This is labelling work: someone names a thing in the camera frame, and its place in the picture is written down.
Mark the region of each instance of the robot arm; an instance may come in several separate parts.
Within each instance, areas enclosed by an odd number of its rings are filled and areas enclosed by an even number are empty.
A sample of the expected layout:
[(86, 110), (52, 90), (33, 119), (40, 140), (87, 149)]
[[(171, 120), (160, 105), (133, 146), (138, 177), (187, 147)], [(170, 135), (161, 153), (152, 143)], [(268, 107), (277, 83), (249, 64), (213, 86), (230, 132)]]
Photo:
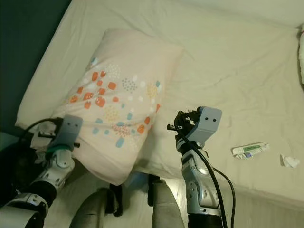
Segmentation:
[(28, 188), (0, 209), (0, 227), (43, 227), (48, 208), (75, 166), (72, 151), (81, 125), (81, 118), (66, 115), (56, 127), (56, 135), (39, 133), (40, 137), (53, 138), (47, 148), (48, 164)]
[(202, 148), (217, 130), (221, 114), (220, 110), (208, 107), (198, 107), (196, 111), (188, 113), (179, 111), (174, 125), (167, 126), (168, 130), (178, 132), (175, 136), (176, 149), (182, 154), (189, 227), (223, 227), (224, 208), (220, 207), (214, 181), (206, 164), (193, 149), (199, 150), (209, 164), (207, 152)]

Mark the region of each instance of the white cloth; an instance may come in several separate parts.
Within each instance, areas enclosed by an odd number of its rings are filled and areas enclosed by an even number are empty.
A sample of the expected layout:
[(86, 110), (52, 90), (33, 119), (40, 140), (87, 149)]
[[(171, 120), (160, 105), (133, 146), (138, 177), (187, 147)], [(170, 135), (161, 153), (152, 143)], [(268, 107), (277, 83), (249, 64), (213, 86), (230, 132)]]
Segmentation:
[[(236, 189), (304, 206), (303, 163), (286, 169), (279, 160), (282, 153), (304, 161), (294, 28), (173, 0), (73, 0), (25, 93), (17, 125), (52, 114), (108, 28), (140, 30), (186, 50), (135, 169), (181, 176), (181, 155), (166, 125), (178, 110), (215, 107), (223, 116), (205, 145), (212, 165)], [(271, 149), (250, 160), (231, 156), (231, 148), (256, 142)]]

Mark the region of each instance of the green label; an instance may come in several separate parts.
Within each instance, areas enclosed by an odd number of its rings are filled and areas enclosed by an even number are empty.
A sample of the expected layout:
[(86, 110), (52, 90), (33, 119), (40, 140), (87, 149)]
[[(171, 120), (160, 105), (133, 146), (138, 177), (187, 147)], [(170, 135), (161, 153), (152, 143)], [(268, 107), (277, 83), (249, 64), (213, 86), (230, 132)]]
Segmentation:
[(261, 146), (259, 146), (259, 145), (256, 145), (256, 146), (248, 146), (248, 147), (245, 147), (244, 148), (244, 152), (246, 152), (246, 151), (251, 151), (251, 150), (254, 150), (254, 149), (256, 149), (256, 148), (260, 148)]

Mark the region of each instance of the pillowcase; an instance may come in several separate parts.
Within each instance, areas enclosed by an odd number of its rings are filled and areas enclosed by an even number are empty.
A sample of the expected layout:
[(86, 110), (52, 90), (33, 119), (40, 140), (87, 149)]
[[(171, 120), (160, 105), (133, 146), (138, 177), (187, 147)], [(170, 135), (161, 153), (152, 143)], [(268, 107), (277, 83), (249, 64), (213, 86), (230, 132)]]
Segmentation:
[(116, 185), (128, 177), (181, 56), (181, 47), (139, 31), (105, 32), (53, 114), (83, 118), (73, 155), (97, 177)]

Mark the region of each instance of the toothpaste tube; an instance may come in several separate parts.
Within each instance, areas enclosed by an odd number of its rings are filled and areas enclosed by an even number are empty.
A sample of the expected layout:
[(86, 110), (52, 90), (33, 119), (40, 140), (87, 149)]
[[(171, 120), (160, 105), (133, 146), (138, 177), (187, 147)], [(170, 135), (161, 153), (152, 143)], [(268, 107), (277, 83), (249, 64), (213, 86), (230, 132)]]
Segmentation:
[(232, 149), (232, 154), (234, 157), (239, 159), (247, 159), (253, 157), (258, 153), (269, 150), (269, 144), (266, 142), (259, 142), (255, 144), (250, 144), (247, 146), (240, 146)]

